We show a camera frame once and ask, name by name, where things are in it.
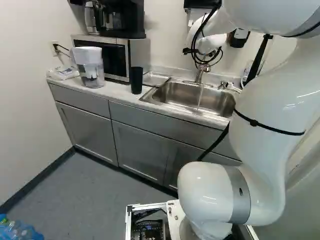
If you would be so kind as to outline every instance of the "countertop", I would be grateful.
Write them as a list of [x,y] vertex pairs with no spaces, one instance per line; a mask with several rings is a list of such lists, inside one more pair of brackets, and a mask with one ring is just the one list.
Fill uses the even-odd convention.
[[131,93],[130,85],[123,85],[111,81],[105,81],[105,86],[101,88],[87,88],[83,85],[80,77],[75,77],[67,80],[54,80],[47,78],[47,82],[50,84],[58,85],[64,88],[72,89],[86,94],[103,98],[106,100],[114,101],[116,103],[125,104],[128,106],[136,107],[139,109],[147,110],[150,112],[170,116],[173,118],[185,120],[188,122],[201,124],[207,127],[223,130],[229,120],[221,117],[220,119],[212,119],[206,116],[198,116],[188,112],[170,110],[163,108],[161,105],[155,105],[152,103],[140,101],[139,99],[152,89],[150,86],[142,86],[142,93],[134,95]]

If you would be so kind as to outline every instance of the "coffee machine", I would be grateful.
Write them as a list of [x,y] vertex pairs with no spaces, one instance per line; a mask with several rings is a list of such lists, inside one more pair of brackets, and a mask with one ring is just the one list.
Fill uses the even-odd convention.
[[88,34],[123,39],[146,38],[144,0],[89,0],[85,3]]

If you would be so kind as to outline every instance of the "running water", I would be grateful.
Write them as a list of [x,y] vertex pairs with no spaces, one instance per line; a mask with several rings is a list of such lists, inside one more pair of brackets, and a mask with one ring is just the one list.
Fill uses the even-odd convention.
[[197,110],[199,110],[199,105],[200,105],[200,102],[201,102],[201,98],[202,98],[202,94],[203,94],[203,92],[204,92],[204,87],[205,87],[205,85],[200,85],[200,88],[201,88],[201,92],[200,92],[200,97],[199,97],[199,101],[198,101],[198,106],[197,106]]

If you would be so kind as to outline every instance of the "black cup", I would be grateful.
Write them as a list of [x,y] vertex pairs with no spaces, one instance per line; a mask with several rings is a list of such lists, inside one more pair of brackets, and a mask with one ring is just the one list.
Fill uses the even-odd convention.
[[142,79],[144,69],[140,66],[133,66],[130,69],[130,84],[131,92],[133,94],[140,94],[142,92]]

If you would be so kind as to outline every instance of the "kitchen sink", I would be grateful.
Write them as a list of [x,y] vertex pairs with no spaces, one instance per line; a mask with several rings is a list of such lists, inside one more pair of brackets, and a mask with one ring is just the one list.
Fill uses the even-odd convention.
[[198,116],[229,119],[235,109],[235,96],[238,94],[217,86],[171,79],[161,87],[151,89],[140,100]]

